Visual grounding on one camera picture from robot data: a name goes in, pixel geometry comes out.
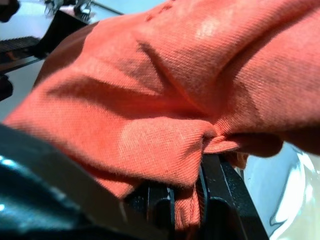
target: fabric fold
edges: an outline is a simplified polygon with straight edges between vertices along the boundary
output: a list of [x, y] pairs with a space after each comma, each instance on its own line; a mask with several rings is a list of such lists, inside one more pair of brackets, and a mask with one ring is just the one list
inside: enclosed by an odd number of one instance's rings
[[171, 0], [89, 25], [47, 58], [4, 123], [50, 142], [119, 198], [145, 180], [189, 189], [176, 227], [197, 225], [203, 153], [242, 168], [283, 140], [320, 154], [319, 6]]

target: orange cloth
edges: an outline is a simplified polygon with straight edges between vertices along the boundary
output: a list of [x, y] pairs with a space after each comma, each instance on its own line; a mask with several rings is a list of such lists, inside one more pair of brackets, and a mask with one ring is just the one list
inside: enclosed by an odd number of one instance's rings
[[320, 154], [319, 6], [171, 0], [106, 19], [61, 43], [5, 123], [120, 198], [145, 179], [180, 186], [177, 228], [189, 228], [203, 152], [270, 156], [285, 140]]

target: black plastic part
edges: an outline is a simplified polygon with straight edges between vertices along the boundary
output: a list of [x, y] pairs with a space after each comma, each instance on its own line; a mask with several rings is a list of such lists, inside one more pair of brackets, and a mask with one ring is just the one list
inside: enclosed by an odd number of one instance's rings
[[12, 96], [13, 91], [14, 86], [9, 81], [8, 76], [0, 74], [0, 101]]
[[1, 240], [168, 239], [54, 147], [3, 125], [0, 136]]
[[[86, 25], [87, 23], [78, 18], [58, 11], [41, 40], [28, 36], [0, 41], [0, 74], [46, 58], [67, 36]], [[7, 55], [9, 52], [14, 56], [14, 60]]]
[[175, 234], [175, 195], [164, 184], [147, 182], [124, 200], [132, 209], [160, 230], [169, 232], [169, 239]]
[[45, 58], [51, 53], [67, 36], [88, 24], [63, 11], [57, 11], [49, 29], [44, 37], [34, 47], [34, 55], [38, 58]]
[[173, 238], [175, 233], [174, 191], [163, 184], [148, 188], [146, 219], [157, 228], [167, 230]]
[[232, 166], [219, 155], [205, 154], [202, 169], [208, 202], [199, 239], [268, 240], [245, 183]]
[[8, 5], [0, 5], [0, 22], [6, 23], [20, 8], [18, 0], [9, 0]]

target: orange fabric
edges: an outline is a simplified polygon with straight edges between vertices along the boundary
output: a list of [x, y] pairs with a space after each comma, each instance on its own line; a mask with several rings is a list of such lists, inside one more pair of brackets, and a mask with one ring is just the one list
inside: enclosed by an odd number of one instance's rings
[[203, 152], [270, 156], [285, 140], [320, 154], [319, 6], [176, 0], [106, 19], [61, 43], [5, 123], [120, 198], [145, 179], [181, 187], [177, 228], [189, 228]]

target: glossy black surface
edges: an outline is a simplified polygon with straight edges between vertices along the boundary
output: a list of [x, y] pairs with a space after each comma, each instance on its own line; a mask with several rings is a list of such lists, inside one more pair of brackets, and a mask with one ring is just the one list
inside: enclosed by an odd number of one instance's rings
[[49, 144], [0, 125], [0, 239], [164, 240]]

